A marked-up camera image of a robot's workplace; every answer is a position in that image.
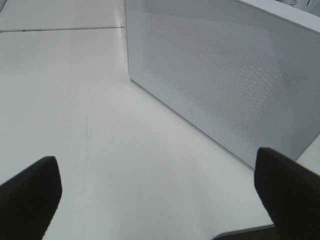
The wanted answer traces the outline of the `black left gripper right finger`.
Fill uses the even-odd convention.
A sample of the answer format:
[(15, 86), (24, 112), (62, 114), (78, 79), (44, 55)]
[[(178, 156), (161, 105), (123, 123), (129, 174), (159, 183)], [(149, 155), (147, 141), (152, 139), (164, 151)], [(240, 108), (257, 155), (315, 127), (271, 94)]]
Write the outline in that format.
[(268, 147), (257, 151), (254, 187), (284, 240), (320, 238), (320, 176)]

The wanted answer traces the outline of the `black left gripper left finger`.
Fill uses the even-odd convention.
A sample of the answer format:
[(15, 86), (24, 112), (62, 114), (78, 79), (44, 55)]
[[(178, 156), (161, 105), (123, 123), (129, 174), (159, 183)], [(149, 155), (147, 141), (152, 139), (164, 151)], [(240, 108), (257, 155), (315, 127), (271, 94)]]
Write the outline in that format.
[(0, 186), (0, 238), (43, 239), (62, 197), (57, 159), (45, 156)]

